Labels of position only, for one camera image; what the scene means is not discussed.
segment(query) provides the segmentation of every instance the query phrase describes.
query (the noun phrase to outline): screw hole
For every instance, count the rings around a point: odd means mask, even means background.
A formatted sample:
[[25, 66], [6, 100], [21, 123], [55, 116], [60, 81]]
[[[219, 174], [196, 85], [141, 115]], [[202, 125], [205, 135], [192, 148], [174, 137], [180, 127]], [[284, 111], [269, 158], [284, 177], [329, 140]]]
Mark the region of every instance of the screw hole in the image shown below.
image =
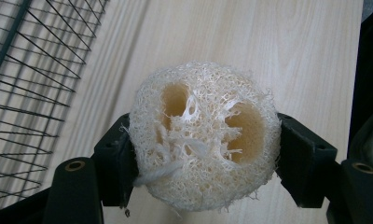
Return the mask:
[[369, 165], [363, 164], [361, 162], [355, 162], [352, 164], [352, 167], [354, 167], [354, 169], [361, 171], [363, 173], [373, 175], [373, 167]]
[[73, 171], [82, 169], [84, 166], [85, 166], [84, 161], [72, 161], [68, 163], [64, 169], [68, 172], [73, 172]]
[[325, 149], [326, 149], [326, 147], [325, 147], [324, 145], [318, 145], [318, 146], [317, 146], [317, 149], [320, 149], [320, 150], [325, 150]]

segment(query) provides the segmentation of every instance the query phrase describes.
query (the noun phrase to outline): light wood surface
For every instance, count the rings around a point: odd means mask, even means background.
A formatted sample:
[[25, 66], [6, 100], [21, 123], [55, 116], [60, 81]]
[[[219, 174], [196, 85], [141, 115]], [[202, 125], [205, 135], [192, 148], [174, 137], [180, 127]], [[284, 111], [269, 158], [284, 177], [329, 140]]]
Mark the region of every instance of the light wood surface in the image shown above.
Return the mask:
[[[79, 83], [51, 168], [90, 156], [130, 111], [142, 81], [189, 61], [251, 70], [288, 114], [346, 157], [362, 0], [111, 1]], [[53, 169], [47, 173], [48, 186]], [[131, 217], [105, 208], [106, 223], [326, 223], [321, 209], [297, 208], [274, 175], [228, 211], [179, 212], [134, 189]]]

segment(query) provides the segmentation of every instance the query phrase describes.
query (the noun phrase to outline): wire rack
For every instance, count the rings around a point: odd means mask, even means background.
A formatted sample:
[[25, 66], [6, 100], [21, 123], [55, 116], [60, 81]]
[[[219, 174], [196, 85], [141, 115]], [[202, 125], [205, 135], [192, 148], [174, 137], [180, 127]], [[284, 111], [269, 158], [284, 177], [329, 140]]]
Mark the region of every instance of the wire rack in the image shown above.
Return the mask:
[[0, 208], [39, 190], [106, 3], [0, 1]]

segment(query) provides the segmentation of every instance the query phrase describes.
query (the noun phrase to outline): loofah sponge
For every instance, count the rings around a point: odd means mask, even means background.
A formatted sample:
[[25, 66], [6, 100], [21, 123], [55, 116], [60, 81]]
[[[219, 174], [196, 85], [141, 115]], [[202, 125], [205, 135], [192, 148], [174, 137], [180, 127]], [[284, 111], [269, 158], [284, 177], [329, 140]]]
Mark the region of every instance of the loofah sponge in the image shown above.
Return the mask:
[[270, 180], [280, 125], [271, 96], [233, 68], [187, 63], [158, 71], [130, 113], [134, 185], [181, 210], [227, 207]]

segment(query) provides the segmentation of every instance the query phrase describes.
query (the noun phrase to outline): wooden table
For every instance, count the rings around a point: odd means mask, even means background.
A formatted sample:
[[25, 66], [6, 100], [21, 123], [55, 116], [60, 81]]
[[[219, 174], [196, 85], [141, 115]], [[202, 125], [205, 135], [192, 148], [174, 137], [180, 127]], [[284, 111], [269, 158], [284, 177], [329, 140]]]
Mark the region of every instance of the wooden table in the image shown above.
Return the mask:
[[[90, 156], [131, 110], [142, 81], [163, 67], [209, 61], [251, 70], [277, 109], [346, 158], [362, 0], [111, 1], [51, 167]], [[47, 173], [49, 185], [53, 169]], [[126, 218], [105, 208], [106, 223], [326, 223], [322, 209], [297, 208], [274, 175], [258, 199], [228, 211], [179, 212], [135, 189]]]

